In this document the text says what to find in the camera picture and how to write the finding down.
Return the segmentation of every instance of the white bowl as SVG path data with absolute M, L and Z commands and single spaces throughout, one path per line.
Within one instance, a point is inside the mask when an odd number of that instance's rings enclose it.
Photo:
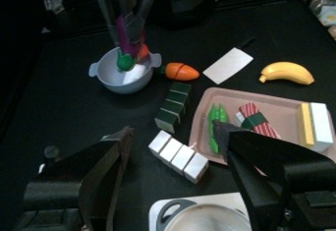
M 149 54 L 149 57 L 139 64 L 146 67 L 143 76 L 134 82 L 125 84 L 127 72 L 119 71 L 118 66 L 119 48 L 113 49 L 102 58 L 102 60 L 90 67 L 90 76 L 98 77 L 103 85 L 115 93 L 135 93 L 141 91 L 151 81 L 154 68 L 162 65 L 161 54 Z

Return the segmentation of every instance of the toy carrot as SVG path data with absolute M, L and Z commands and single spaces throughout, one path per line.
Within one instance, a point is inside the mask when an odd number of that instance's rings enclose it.
M 190 81 L 201 76 L 199 71 L 185 63 L 171 62 L 163 69 L 167 78 L 179 81 Z

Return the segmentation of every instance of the toy banana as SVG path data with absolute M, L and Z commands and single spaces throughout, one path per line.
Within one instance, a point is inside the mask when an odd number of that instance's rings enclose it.
M 271 80 L 290 80 L 302 85 L 314 83 L 314 77 L 307 69 L 294 62 L 277 62 L 270 64 L 262 71 L 259 81 L 265 83 Z

